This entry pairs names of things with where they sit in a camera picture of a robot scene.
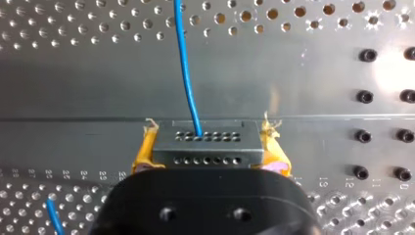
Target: hole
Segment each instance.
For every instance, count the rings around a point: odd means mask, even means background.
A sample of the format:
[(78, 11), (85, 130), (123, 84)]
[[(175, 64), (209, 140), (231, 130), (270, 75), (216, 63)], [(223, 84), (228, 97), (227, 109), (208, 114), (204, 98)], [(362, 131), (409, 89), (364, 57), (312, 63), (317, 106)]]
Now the hole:
[(363, 227), (363, 226), (364, 226), (364, 224), (365, 224), (365, 222), (364, 222), (364, 220), (363, 220), (363, 219), (358, 219), (358, 220), (356, 221), (356, 224), (357, 224), (357, 226), (359, 226), (359, 227)]
[(163, 208), (160, 211), (160, 220), (163, 222), (170, 222), (177, 217), (173, 208)]
[(221, 158), (214, 158), (213, 159), (213, 163), (216, 164), (216, 165), (220, 164), (221, 162), (222, 162)]
[(258, 25), (256, 25), (256, 26), (255, 26), (255, 32), (256, 32), (257, 34), (261, 34), (261, 33), (263, 33), (263, 25), (262, 25), (262, 24), (258, 24)]
[(348, 24), (348, 20), (347, 19), (340, 19), (339, 20), (339, 26), (340, 27), (346, 27)]
[(242, 162), (241, 158), (235, 158), (233, 161), (234, 165), (239, 165), (241, 162)]
[(385, 11), (390, 11), (396, 6), (396, 1), (394, 0), (387, 0), (384, 2), (384, 9)]
[(128, 31), (131, 28), (131, 24), (129, 22), (121, 22), (121, 29), (124, 31)]
[(225, 23), (225, 15), (218, 13), (216, 16), (214, 16), (214, 21), (217, 24), (224, 24)]
[(409, 22), (409, 15), (408, 14), (400, 15), (400, 21), (403, 22), (403, 23)]
[(288, 32), (291, 30), (291, 24), (290, 23), (283, 23), (281, 25), (281, 29), (283, 29), (283, 31)]
[(229, 7), (229, 8), (234, 8), (234, 7), (236, 7), (236, 1), (235, 1), (235, 0), (229, 0), (229, 1), (228, 1), (228, 7)]
[(105, 0), (97, 0), (97, 7), (105, 7), (107, 2)]
[(111, 10), (111, 11), (110, 11), (110, 17), (111, 17), (112, 19), (115, 19), (115, 18), (116, 18), (116, 11)]
[(393, 205), (393, 199), (391, 199), (391, 198), (386, 198), (386, 199), (385, 199), (385, 204), (386, 204), (388, 207), (391, 207), (391, 206)]
[(355, 13), (361, 13), (364, 11), (364, 2), (357, 2), (357, 3), (353, 3), (351, 9), (355, 12)]
[(278, 11), (277, 11), (277, 9), (273, 8), (273, 9), (269, 10), (269, 11), (266, 13), (266, 16), (267, 16), (270, 20), (275, 20), (275, 19), (277, 19), (277, 17), (278, 17)]
[(121, 7), (125, 7), (128, 3), (128, 0), (118, 0), (118, 4)]
[(332, 224), (332, 226), (337, 226), (339, 225), (339, 220), (337, 218), (332, 218), (332, 220), (330, 221), (330, 224)]
[(161, 6), (156, 6), (155, 7), (155, 14), (156, 15), (161, 15), (162, 13), (162, 7)]
[(175, 27), (176, 23), (174, 22), (174, 18), (167, 18), (167, 20), (165, 20), (165, 25), (167, 25), (167, 27)]
[(238, 34), (238, 28), (236, 28), (235, 26), (231, 26), (229, 27), (229, 35), (231, 36), (235, 36), (236, 34)]
[(305, 13), (306, 13), (305, 7), (298, 7), (294, 10), (294, 14), (296, 15), (296, 17), (299, 17), (299, 18), (305, 16)]
[(205, 28), (204, 37), (208, 37), (209, 35), (210, 35), (210, 28)]
[(190, 24), (195, 26), (201, 22), (201, 18), (199, 16), (192, 16), (190, 17)]
[(55, 10), (59, 13), (61, 13), (65, 9), (65, 5), (61, 2), (57, 2), (55, 4)]
[(324, 14), (326, 14), (328, 16), (332, 15), (333, 13), (335, 13), (335, 10), (336, 10), (336, 7), (333, 4), (326, 5), (323, 8)]
[(382, 228), (383, 229), (390, 229), (392, 227), (392, 223), (391, 222), (389, 222), (389, 221), (384, 221), (383, 223), (382, 223)]
[(204, 164), (209, 165), (211, 159), (210, 158), (204, 158)]
[(250, 211), (247, 211), (246, 209), (236, 209), (233, 211), (233, 217), (241, 222), (248, 222), (253, 218), (253, 215)]
[(379, 19), (377, 17), (370, 17), (369, 18), (369, 24), (377, 24)]
[(253, 16), (248, 11), (244, 11), (244, 12), (241, 13), (241, 21), (242, 22), (248, 22), (248, 21), (251, 20), (252, 17)]
[(112, 37), (113, 43), (118, 43), (119, 42), (119, 36), (118, 35), (114, 35)]
[(101, 32), (108, 32), (108, 29), (110, 29), (110, 27), (108, 26), (107, 23), (100, 23), (100, 31)]
[(318, 26), (320, 26), (320, 23), (318, 21), (314, 21), (310, 23), (310, 27), (313, 29), (318, 28)]
[(350, 207), (345, 207), (342, 209), (342, 215), (344, 217), (350, 217), (353, 215), (353, 210)]
[(204, 2), (204, 3), (202, 4), (202, 8), (203, 8), (205, 11), (207, 11), (207, 10), (210, 10), (211, 5), (210, 5), (210, 3), (209, 3), (209, 2)]
[(232, 163), (232, 160), (231, 160), (230, 158), (224, 158), (224, 159), (223, 159), (223, 163), (224, 163), (225, 165), (228, 165), (228, 164)]
[(75, 8), (79, 11), (82, 11), (85, 8), (85, 2), (83, 0), (77, 0), (75, 2)]
[(149, 19), (143, 21), (143, 27), (146, 29), (151, 29), (153, 27), (153, 22)]
[(359, 199), (357, 200), (357, 202), (358, 202), (360, 205), (365, 205), (365, 204), (367, 203), (367, 201), (366, 201), (366, 199), (365, 199), (365, 198), (359, 198)]

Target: blue wire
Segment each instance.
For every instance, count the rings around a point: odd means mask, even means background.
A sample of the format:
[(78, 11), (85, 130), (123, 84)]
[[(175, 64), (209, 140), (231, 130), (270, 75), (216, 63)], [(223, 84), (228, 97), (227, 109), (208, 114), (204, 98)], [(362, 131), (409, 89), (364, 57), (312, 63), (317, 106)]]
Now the blue wire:
[(196, 109), (195, 99), (193, 97), (192, 82), (190, 80), (189, 64), (187, 59), (186, 38), (184, 37), (182, 14), (180, 11), (180, 0), (174, 0), (174, 18), (176, 21), (176, 34), (179, 43), (180, 63), (183, 73), (184, 88), (186, 90), (187, 103), (189, 104), (192, 115), (193, 125), (195, 126), (196, 135), (202, 136), (201, 122), (199, 121), (198, 109)]
[(65, 235), (64, 227), (62, 226), (61, 221), (59, 220), (58, 215), (56, 214), (55, 204), (50, 199), (46, 200), (46, 210), (49, 213), (52, 225), (55, 228), (55, 231), (58, 233), (58, 235)]

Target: printed number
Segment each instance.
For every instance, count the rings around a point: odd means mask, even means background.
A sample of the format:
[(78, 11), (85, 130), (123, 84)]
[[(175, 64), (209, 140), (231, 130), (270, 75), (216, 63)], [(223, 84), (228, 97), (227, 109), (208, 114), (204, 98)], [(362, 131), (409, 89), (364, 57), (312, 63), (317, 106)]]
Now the printed number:
[(409, 184), (401, 184), (400, 189), (406, 190), (409, 188)]
[(127, 173), (125, 171), (120, 171), (118, 173), (119, 181), (123, 180), (127, 176)]
[(320, 182), (320, 188), (326, 188), (327, 186), (329, 186), (329, 182), (327, 181)]
[(354, 187), (354, 183), (346, 182), (346, 188), (352, 188), (352, 187)]
[(82, 180), (86, 180), (88, 178), (87, 175), (88, 175), (88, 171), (86, 171), (86, 170), (82, 170), (80, 172), (80, 176), (81, 176)]
[(107, 180), (107, 172), (100, 171), (100, 180)]
[(64, 179), (70, 179), (69, 170), (62, 170), (62, 174), (64, 175)]

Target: screw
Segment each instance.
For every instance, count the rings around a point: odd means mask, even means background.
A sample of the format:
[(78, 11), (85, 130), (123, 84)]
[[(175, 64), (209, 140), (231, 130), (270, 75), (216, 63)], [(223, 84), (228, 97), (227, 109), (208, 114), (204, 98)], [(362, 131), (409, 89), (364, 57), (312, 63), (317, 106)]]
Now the screw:
[(361, 90), (357, 93), (357, 100), (363, 104), (369, 104), (373, 101), (373, 93), (367, 90)]
[(404, 90), (400, 93), (400, 100), (408, 102), (410, 104), (415, 103), (415, 91), (414, 90)]
[(406, 49), (404, 56), (407, 60), (415, 61), (415, 47)]
[(409, 169), (399, 167), (394, 171), (394, 175), (400, 181), (409, 181), (412, 178), (412, 173)]
[(405, 143), (411, 143), (414, 141), (415, 136), (414, 132), (408, 130), (408, 129), (401, 129), (397, 132), (396, 137)]
[(356, 132), (355, 138), (360, 141), (360, 143), (366, 144), (372, 140), (372, 134), (366, 130), (359, 130)]
[(365, 49), (360, 52), (359, 59), (362, 62), (374, 62), (378, 57), (378, 53), (373, 49)]
[(369, 171), (363, 166), (356, 166), (354, 168), (354, 175), (360, 180), (365, 180), (369, 177)]

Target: metal surface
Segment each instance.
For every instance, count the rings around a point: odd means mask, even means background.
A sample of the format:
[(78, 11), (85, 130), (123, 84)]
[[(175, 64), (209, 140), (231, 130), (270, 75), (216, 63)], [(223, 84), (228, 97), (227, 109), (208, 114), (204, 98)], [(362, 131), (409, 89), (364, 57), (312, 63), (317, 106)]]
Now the metal surface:
[[(293, 179), (312, 196), (328, 234), (415, 232), (413, 180), (393, 175), (398, 166), (415, 169), (415, 145), (396, 138), (401, 128), (415, 130), (415, 106), (400, 99), (415, 88), (415, 62), (404, 57), (414, 46), (412, 0), (184, 4), (202, 119), (259, 119), (264, 111), (282, 118), (279, 141)], [(45, 215), (30, 224), (18, 218), (23, 205), (10, 206), (24, 184), (114, 184), (130, 170), (141, 120), (190, 117), (172, 13), (162, 0), (0, 1), (0, 191), (8, 195), (0, 198), (1, 233), (44, 227)], [(376, 50), (376, 60), (360, 62), (363, 49)], [(373, 93), (370, 104), (357, 101), (361, 90)], [(360, 129), (372, 141), (354, 140)], [(354, 165), (369, 178), (354, 178)], [(65, 199), (47, 187), (39, 202), (50, 193)], [(367, 204), (357, 204), (363, 196)], [(76, 210), (70, 205), (68, 213)], [(36, 210), (40, 203), (26, 212)], [(83, 222), (84, 214), (76, 217)], [(63, 220), (74, 234), (87, 233), (81, 221)]]
[(260, 165), (263, 149), (254, 121), (203, 121), (204, 136), (189, 123), (162, 124), (153, 161), (167, 167), (249, 167)]

